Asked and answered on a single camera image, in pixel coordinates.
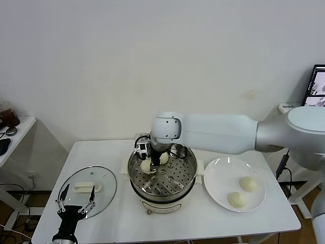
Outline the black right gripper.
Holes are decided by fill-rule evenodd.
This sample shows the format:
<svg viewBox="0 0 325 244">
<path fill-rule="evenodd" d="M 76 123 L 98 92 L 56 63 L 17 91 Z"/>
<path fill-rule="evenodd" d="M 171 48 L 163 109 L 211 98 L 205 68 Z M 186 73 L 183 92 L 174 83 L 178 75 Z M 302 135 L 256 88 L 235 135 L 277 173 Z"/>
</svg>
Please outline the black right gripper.
<svg viewBox="0 0 325 244">
<path fill-rule="evenodd" d="M 160 167 L 160 156 L 171 147 L 170 144 L 150 143 L 150 173 L 155 173 Z"/>
</svg>

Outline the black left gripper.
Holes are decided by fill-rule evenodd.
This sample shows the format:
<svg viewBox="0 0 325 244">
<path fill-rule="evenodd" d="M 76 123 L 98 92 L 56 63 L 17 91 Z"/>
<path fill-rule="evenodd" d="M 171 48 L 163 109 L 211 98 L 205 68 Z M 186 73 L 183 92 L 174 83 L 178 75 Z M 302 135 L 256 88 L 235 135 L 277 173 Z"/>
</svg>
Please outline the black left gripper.
<svg viewBox="0 0 325 244">
<path fill-rule="evenodd" d="M 61 218 L 61 224 L 58 229 L 59 233 L 67 233 L 74 234 L 77 224 L 80 220 L 82 220 L 82 214 L 90 212 L 95 207 L 95 186 L 92 187 L 88 203 L 82 207 L 79 205 L 66 205 L 64 206 L 64 201 L 68 194 L 70 185 L 67 184 L 66 187 L 59 192 L 55 203 L 58 206 L 57 212 L 59 217 Z"/>
</svg>

